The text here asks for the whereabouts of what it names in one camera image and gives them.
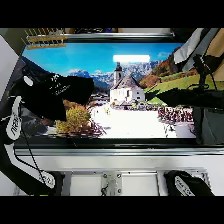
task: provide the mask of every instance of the displayed landscape image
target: displayed landscape image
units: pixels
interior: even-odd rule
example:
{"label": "displayed landscape image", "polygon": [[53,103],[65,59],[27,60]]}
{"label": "displayed landscape image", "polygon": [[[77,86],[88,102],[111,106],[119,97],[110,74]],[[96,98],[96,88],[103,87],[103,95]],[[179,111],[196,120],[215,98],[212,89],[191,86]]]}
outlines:
{"label": "displayed landscape image", "polygon": [[[67,122],[40,119],[23,108],[28,136],[100,138],[195,138],[192,108],[170,108],[156,97],[199,81],[195,69],[179,72],[174,52],[180,43],[68,43],[65,48],[25,50],[35,69],[62,76],[93,78],[87,105],[64,100]],[[148,62],[123,63],[114,55],[149,55]],[[214,88],[212,79],[206,82]],[[224,89],[223,82],[216,82]]]}

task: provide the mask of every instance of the white path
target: white path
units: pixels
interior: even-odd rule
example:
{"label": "white path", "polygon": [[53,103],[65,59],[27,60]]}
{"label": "white path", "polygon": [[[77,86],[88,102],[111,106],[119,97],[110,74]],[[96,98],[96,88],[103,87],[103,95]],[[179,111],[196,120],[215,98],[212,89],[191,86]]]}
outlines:
{"label": "white path", "polygon": [[[102,138],[166,138],[164,124],[158,121],[156,111],[110,108],[108,115],[105,112],[106,108],[108,104],[95,107],[91,112],[92,119],[106,131]],[[168,137],[176,138],[175,132],[170,134]]]}

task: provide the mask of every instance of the church steeple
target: church steeple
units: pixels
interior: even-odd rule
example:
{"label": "church steeple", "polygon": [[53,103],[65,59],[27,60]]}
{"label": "church steeple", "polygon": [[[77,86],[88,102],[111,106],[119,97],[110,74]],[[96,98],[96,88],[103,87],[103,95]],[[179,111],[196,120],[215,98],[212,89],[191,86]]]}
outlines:
{"label": "church steeple", "polygon": [[124,73],[122,72],[122,67],[120,65],[120,62],[117,62],[117,67],[114,70],[114,85],[116,85],[117,82],[123,78],[124,78]]}

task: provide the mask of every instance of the white church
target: white church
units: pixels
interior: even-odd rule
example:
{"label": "white church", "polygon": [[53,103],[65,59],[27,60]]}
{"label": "white church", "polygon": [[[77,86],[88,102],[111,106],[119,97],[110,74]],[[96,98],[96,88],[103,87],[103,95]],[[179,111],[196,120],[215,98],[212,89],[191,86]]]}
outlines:
{"label": "white church", "polygon": [[117,62],[114,71],[114,86],[110,89],[110,102],[121,103],[132,100],[145,101],[145,93],[131,75],[124,76],[122,67]]}

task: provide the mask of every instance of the sky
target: sky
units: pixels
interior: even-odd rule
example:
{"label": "sky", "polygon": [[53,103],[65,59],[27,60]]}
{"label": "sky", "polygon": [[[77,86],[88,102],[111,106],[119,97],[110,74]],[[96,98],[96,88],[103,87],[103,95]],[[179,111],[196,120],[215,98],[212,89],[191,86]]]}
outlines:
{"label": "sky", "polygon": [[62,48],[24,50],[23,56],[43,69],[68,75],[70,70],[113,72],[113,55],[149,55],[150,61],[166,60],[180,43],[66,43]]}

